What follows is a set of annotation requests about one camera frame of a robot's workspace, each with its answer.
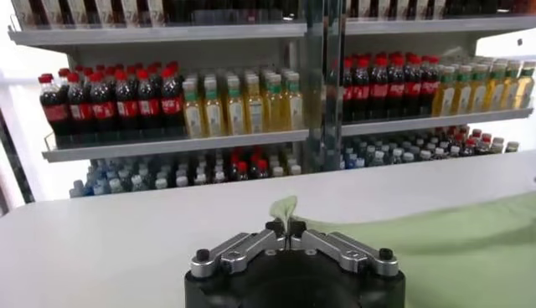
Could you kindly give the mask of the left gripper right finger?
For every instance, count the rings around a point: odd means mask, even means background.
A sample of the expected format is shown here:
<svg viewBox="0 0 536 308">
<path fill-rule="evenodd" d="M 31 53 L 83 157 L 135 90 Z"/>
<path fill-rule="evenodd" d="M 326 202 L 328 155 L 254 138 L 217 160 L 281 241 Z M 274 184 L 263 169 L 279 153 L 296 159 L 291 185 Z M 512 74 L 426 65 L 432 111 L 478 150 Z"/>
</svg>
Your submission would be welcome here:
<svg viewBox="0 0 536 308">
<path fill-rule="evenodd" d="M 339 232 L 322 233 L 308 228 L 303 221 L 288 225 L 293 249 L 317 250 L 336 261 L 342 270 L 360 274 L 372 270 L 376 275 L 395 277 L 399 262 L 392 249 L 374 249 Z"/>
</svg>

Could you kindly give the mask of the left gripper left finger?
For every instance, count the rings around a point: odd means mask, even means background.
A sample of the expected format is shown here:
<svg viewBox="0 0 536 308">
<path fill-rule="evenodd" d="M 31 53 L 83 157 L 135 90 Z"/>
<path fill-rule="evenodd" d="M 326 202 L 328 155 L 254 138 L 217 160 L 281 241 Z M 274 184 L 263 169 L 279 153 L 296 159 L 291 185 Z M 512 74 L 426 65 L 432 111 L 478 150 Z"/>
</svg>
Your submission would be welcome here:
<svg viewBox="0 0 536 308">
<path fill-rule="evenodd" d="M 260 253 L 281 250 L 286 231 L 280 220 L 270 221 L 258 233 L 238 233 L 212 249 L 198 249 L 190 261 L 190 274 L 198 279 L 213 276 L 218 270 L 230 275 L 245 271 Z"/>
</svg>

